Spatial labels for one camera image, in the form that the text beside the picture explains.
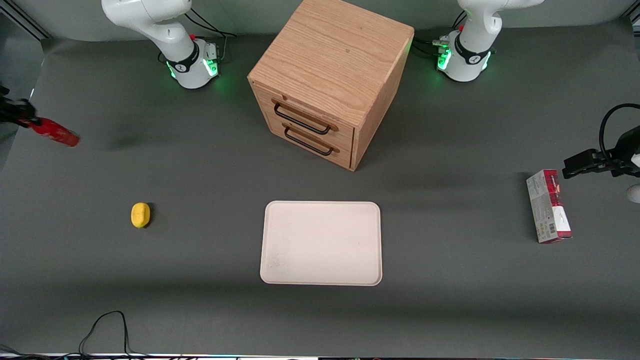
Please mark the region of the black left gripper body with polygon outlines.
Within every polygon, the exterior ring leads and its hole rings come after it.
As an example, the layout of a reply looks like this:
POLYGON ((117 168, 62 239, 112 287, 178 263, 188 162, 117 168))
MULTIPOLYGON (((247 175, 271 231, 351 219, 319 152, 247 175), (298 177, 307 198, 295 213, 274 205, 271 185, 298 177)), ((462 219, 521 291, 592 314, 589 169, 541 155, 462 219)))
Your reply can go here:
POLYGON ((612 177, 629 175, 640 177, 639 169, 639 148, 640 148, 640 126, 635 126, 624 132, 618 139, 613 150, 611 159, 618 168, 611 170, 612 177))

